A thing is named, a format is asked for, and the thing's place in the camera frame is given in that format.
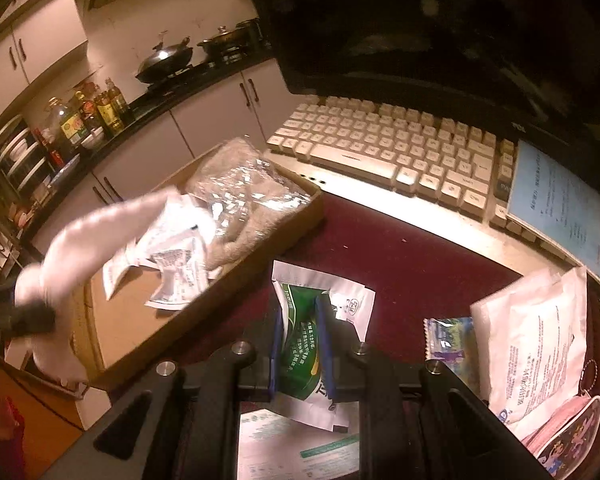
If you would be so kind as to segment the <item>green white medicine sachet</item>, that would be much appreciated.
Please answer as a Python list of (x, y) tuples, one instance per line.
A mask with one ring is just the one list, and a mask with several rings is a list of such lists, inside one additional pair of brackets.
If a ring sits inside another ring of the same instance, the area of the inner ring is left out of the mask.
[(348, 278), (283, 261), (273, 263), (272, 284), (285, 336), (272, 410), (318, 429), (347, 431), (351, 418), (347, 403), (330, 400), (322, 379), (314, 300), (320, 292), (327, 292), (336, 320), (354, 326), (363, 341), (376, 292)]

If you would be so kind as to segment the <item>small white gauze packet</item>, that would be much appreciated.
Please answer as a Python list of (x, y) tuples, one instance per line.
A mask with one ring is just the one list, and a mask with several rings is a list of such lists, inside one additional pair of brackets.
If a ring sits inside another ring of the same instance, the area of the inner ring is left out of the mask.
[(172, 236), (149, 249), (160, 271), (160, 284), (145, 302), (146, 307), (179, 311), (209, 286), (204, 241), (197, 229)]

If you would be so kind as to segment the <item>large white gauze packet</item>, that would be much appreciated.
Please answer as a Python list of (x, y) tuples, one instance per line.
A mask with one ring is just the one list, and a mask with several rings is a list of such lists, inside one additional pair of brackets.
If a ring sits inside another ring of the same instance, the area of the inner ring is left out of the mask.
[(480, 398), (518, 439), (579, 392), (586, 353), (588, 270), (531, 273), (470, 306)]

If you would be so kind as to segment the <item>pink cartoon pouch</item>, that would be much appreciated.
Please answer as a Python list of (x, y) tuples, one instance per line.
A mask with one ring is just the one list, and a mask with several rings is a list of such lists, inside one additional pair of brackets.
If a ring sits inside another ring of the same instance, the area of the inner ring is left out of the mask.
[(553, 479), (567, 479), (584, 461), (600, 428), (600, 396), (574, 396), (522, 443)]

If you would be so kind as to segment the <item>white green leaflet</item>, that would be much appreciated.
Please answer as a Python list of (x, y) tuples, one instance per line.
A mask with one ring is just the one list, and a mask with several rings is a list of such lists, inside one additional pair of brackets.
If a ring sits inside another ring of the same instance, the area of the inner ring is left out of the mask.
[(358, 404), (348, 403), (350, 427), (327, 431), (265, 408), (240, 416), (239, 479), (337, 479), (360, 470)]

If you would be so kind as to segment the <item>brown cardboard tray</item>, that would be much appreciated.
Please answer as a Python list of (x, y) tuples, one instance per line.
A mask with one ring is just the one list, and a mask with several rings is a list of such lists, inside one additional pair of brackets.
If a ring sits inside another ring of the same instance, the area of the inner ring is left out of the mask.
[(159, 217), (73, 295), (74, 348), (95, 388), (123, 385), (324, 217), (318, 185), (240, 139), (163, 186), (176, 194)]

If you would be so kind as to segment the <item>clear wet wipe packet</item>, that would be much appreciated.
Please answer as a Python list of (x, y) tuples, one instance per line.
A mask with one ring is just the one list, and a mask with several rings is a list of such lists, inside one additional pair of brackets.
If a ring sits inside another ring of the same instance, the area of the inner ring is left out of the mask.
[(442, 361), (475, 394), (480, 394), (479, 358), (474, 322), (462, 318), (425, 318), (427, 360)]

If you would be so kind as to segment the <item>bagged grey towel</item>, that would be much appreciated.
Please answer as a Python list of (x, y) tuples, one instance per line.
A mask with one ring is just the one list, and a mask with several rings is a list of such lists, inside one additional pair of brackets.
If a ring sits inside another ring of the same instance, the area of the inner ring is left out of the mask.
[(222, 143), (185, 189), (206, 204), (215, 224), (206, 249), (209, 271), (244, 258), (310, 201), (243, 138)]

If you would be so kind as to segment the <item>white packet in tray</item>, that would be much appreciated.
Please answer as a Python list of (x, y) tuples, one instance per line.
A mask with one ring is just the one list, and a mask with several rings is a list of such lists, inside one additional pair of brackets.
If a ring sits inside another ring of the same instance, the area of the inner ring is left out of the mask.
[(166, 201), (161, 214), (141, 236), (134, 238), (102, 267), (102, 286), (105, 297), (111, 299), (122, 284), (122, 278), (133, 268), (158, 270), (149, 257), (149, 249), (168, 238), (190, 229), (197, 229), (204, 241), (204, 250), (209, 248), (215, 236), (212, 214), (193, 195), (182, 194)]

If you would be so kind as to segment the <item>dish rack with plates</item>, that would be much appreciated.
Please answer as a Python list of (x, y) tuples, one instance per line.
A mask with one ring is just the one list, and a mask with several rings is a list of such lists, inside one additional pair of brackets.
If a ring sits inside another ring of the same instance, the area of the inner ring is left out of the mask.
[(0, 169), (22, 197), (31, 198), (52, 180), (46, 148), (21, 115), (0, 129)]

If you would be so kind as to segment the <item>beige computer keyboard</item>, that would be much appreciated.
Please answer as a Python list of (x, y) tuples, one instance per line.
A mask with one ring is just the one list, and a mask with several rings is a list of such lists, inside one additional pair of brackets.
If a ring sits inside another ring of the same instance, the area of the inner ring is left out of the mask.
[(538, 249), (507, 214), (516, 144), (449, 117), (309, 96), (266, 141), (326, 191), (486, 256)]

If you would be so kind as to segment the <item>large oil bottle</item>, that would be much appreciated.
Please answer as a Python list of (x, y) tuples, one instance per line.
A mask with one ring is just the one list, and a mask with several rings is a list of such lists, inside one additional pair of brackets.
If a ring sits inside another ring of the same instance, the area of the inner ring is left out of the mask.
[(62, 160), (68, 162), (79, 151), (88, 130), (80, 113), (68, 107), (61, 99), (51, 98), (48, 109), (48, 128), (53, 135), (53, 146)]

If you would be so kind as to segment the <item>dark sauce bottle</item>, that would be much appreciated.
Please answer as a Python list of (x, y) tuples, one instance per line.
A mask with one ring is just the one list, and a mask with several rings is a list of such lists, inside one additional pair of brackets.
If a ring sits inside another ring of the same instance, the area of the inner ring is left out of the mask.
[(98, 128), (102, 128), (102, 118), (96, 104), (80, 90), (74, 92), (74, 99), (87, 130), (94, 132)]

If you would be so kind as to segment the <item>yellow label bottle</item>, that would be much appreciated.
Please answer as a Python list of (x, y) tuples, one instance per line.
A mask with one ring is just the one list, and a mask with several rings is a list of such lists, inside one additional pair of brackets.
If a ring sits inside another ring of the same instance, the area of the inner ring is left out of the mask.
[(119, 114), (114, 109), (108, 94), (96, 89), (95, 103), (100, 116), (102, 116), (102, 120), (111, 133), (114, 136), (119, 134), (124, 129), (124, 125)]

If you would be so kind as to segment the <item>amber oil bottle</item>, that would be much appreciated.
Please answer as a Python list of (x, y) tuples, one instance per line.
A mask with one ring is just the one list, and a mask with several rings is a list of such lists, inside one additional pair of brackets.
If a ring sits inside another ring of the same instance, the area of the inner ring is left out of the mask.
[(129, 107), (128, 102), (126, 102), (125, 97), (123, 96), (121, 90), (116, 86), (116, 84), (112, 81), (111, 78), (106, 79), (107, 85), (107, 93), (112, 103), (112, 106), (118, 113), (122, 122), (128, 126), (134, 122), (133, 112), (131, 107)]

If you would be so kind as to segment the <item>blue paper sheet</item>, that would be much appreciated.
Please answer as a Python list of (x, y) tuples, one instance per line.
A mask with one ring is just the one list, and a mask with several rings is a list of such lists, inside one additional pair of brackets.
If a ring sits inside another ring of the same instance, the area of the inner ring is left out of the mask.
[(600, 283), (600, 193), (535, 146), (518, 143), (507, 217)]

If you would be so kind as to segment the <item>black cooking pot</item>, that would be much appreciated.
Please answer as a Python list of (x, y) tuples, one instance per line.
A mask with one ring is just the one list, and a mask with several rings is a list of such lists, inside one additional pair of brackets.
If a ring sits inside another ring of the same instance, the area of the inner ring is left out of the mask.
[(233, 29), (221, 26), (214, 36), (201, 40), (197, 46), (215, 63), (232, 62), (254, 49), (249, 28), (245, 26)]

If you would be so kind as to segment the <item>black wok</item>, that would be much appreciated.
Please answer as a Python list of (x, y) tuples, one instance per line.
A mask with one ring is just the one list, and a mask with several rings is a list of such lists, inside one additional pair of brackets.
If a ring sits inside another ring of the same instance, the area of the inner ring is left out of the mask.
[(193, 57), (190, 38), (165, 47), (160, 41), (152, 48), (151, 55), (138, 66), (135, 78), (143, 84), (156, 84), (185, 68)]

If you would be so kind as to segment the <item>white kitchen cabinets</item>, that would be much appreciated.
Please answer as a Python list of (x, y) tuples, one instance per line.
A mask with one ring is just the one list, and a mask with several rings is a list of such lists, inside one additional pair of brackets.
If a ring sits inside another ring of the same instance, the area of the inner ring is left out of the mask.
[[(256, 16), (251, 0), (117, 0), (89, 9), (81, 0), (38, 0), (0, 36), (0, 129), (21, 115), (46, 148), (53, 177), (31, 198), (33, 217), (12, 232), (20, 244), (46, 252), (70, 221), (102, 206), (145, 194), (216, 144), (242, 136), (259, 150), (291, 115), (290, 93), (272, 52), (262, 46), (215, 63), (198, 42), (218, 28)], [(160, 41), (185, 37), (189, 64), (156, 84), (135, 78)], [(129, 101), (134, 122), (64, 162), (48, 128), (48, 102), (78, 110), (74, 89), (106, 79)]]

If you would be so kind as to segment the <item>black monitor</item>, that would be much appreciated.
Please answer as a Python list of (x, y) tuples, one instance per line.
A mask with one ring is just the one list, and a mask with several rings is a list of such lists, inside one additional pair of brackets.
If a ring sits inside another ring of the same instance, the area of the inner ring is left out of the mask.
[(288, 89), (528, 141), (600, 192), (600, 0), (252, 0)]

